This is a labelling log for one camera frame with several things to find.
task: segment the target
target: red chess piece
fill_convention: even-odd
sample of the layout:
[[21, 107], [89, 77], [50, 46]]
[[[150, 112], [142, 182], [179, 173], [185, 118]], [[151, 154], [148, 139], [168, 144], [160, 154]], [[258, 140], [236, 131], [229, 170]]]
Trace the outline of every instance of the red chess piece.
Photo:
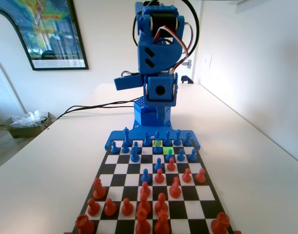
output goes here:
[[102, 186], [101, 180], [99, 178], [95, 178], [94, 181], [94, 198], [101, 199], [105, 196], [106, 189]]
[[190, 168], [186, 168], [185, 173], [182, 175], [182, 180], [186, 183], [190, 183], [192, 177], [190, 176], [191, 170]]
[[147, 214], [149, 214], [151, 212], [151, 205], [147, 200], [147, 195], [145, 193], [142, 193], [140, 197], [140, 203], [138, 205], [138, 210], [144, 208]]
[[165, 203], [166, 197], [164, 193], [160, 193], [159, 194], [159, 201], [157, 202], [157, 204], [155, 205], [155, 213], [157, 213], [157, 215], [159, 214], [160, 211], [168, 211], [168, 206]]
[[211, 228], [213, 234], [227, 234], [227, 228], [230, 226], [230, 218], [221, 212], [217, 215], [217, 219], [212, 221]]
[[88, 213], [91, 216], [95, 216], [96, 214], [98, 214], [99, 210], [100, 210], [100, 204], [95, 202], [95, 200], [93, 198], [88, 200]]
[[200, 169], [199, 174], [196, 174], [196, 180], [199, 183], [205, 183], [206, 178], [205, 178], [205, 170], [204, 169]]
[[95, 225], [89, 220], [88, 216], [81, 214], [75, 221], [75, 226], [78, 228], [78, 234], [93, 234], [95, 233]]
[[148, 182], [147, 182], [147, 181], [144, 181], [144, 182], [142, 183], [142, 188], [141, 188], [141, 190], [140, 190], [140, 194], [145, 193], [145, 194], [147, 195], [147, 197], [149, 197], [150, 192], [151, 192], [151, 190], [150, 190], [150, 188], [148, 187]]
[[155, 234], [169, 234], [170, 228], [167, 222], [167, 211], [159, 212], [159, 220], [154, 227]]
[[117, 207], [118, 206], [114, 202], [112, 202], [112, 200], [110, 198], [108, 198], [105, 200], [104, 213], [107, 216], [113, 216], [116, 212]]
[[129, 216], [132, 214], [133, 210], [134, 210], [134, 206], [133, 204], [131, 204], [129, 202], [128, 198], [125, 198], [123, 201], [123, 207], [121, 208], [121, 212], [123, 213], [123, 215], [125, 216]]
[[175, 162], [174, 158], [171, 157], [170, 160], [169, 160], [169, 163], [167, 164], [167, 169], [171, 172], [176, 169], [176, 166], [175, 166], [174, 162]]
[[151, 226], [147, 221], [147, 212], [143, 208], [138, 208], [136, 218], [138, 224], [136, 226], [136, 234], [149, 234], [151, 231]]
[[179, 178], [175, 177], [174, 178], [174, 182], [173, 185], [169, 188], [169, 194], [173, 197], [173, 198], [178, 198], [181, 195], [181, 190], [179, 188]]
[[159, 184], [163, 183], [164, 181], [164, 176], [162, 175], [163, 171], [162, 169], [158, 169], [158, 174], [155, 176], [155, 181]]

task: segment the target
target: plastic bag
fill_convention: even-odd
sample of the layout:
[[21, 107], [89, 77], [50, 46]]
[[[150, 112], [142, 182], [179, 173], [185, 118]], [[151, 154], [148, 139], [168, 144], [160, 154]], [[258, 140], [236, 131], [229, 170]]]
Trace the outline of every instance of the plastic bag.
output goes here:
[[10, 124], [13, 128], [30, 128], [38, 127], [42, 122], [47, 119], [48, 112], [46, 111], [35, 111], [34, 113], [29, 112], [29, 117], [12, 117], [13, 123]]

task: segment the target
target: wooden floor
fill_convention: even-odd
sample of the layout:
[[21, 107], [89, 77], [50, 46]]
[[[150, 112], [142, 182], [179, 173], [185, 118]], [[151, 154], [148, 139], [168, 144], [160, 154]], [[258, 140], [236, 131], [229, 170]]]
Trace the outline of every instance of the wooden floor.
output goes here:
[[4, 126], [0, 126], [0, 166], [30, 143], [34, 137], [12, 138]]

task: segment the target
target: chessboard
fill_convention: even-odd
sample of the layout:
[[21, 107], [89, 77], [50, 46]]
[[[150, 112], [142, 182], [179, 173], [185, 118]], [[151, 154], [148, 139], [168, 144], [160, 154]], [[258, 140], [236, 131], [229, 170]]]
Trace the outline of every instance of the chessboard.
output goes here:
[[[93, 186], [88, 193], [86, 202], [81, 210], [80, 215], [86, 214], [95, 225], [96, 234], [132, 234], [136, 233], [136, 219], [137, 206], [140, 203], [140, 190], [142, 188], [141, 176], [144, 169], [148, 170], [151, 177], [148, 187], [151, 192], [147, 200], [151, 205], [151, 212], [147, 216], [147, 221], [151, 226], [150, 233], [154, 232], [154, 226], [158, 221], [158, 215], [155, 213], [154, 207], [158, 202], [160, 193], [164, 193], [166, 197], [165, 203], [168, 206], [168, 224], [171, 234], [212, 234], [211, 223], [217, 218], [217, 215], [224, 212], [219, 197], [215, 191], [214, 185], [207, 174], [205, 165], [202, 161], [201, 155], [192, 140], [192, 146], [186, 147], [181, 141], [181, 145], [174, 145], [172, 140], [171, 146], [162, 145], [162, 152], [156, 154], [154, 152], [154, 145], [157, 143], [152, 140], [152, 145], [147, 147], [143, 144], [144, 139], [131, 139], [132, 146], [135, 142], [138, 143], [140, 152], [138, 153], [140, 159], [138, 162], [131, 161], [131, 150], [129, 147], [128, 153], [123, 153], [123, 140], [114, 140], [118, 152], [116, 154], [111, 152], [111, 147], [107, 150], [103, 162], [99, 168], [96, 178], [101, 180], [102, 186], [106, 188], [106, 194], [102, 199], [95, 199], [100, 205], [100, 211], [95, 216], [88, 214], [88, 200], [93, 198]], [[177, 160], [180, 150], [184, 150], [185, 159], [183, 161]], [[191, 161], [189, 155], [192, 150], [196, 149], [197, 160]], [[175, 156], [175, 170], [169, 171], [167, 169], [166, 156], [169, 152]], [[162, 174], [165, 180], [162, 183], [155, 181], [157, 171], [154, 166], [157, 159], [161, 159], [163, 165]], [[182, 179], [182, 175], [186, 169], [191, 170], [192, 180], [186, 183]], [[206, 171], [204, 183], [199, 183], [196, 180], [196, 174], [200, 169]], [[170, 195], [169, 189], [174, 182], [174, 178], [179, 178], [179, 187], [181, 195], [178, 198], [173, 198]], [[107, 216], [104, 213], [105, 200], [112, 199], [117, 204], [117, 210], [113, 216]], [[124, 216], [121, 209], [123, 200], [128, 198], [133, 204], [134, 209], [131, 215]], [[227, 228], [228, 234], [233, 234], [231, 226]], [[74, 227], [72, 234], [79, 233], [79, 230]]]

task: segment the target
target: white table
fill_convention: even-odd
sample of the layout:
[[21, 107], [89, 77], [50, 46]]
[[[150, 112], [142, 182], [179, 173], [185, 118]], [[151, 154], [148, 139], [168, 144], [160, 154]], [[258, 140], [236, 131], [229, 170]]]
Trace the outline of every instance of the white table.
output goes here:
[[[141, 88], [116, 91], [113, 84], [104, 84], [81, 105], [141, 95]], [[196, 133], [234, 230], [298, 233], [297, 161], [199, 85], [179, 86], [171, 121], [175, 129]], [[133, 108], [71, 113], [1, 166], [0, 234], [71, 231], [110, 132], [131, 129], [133, 123]]]

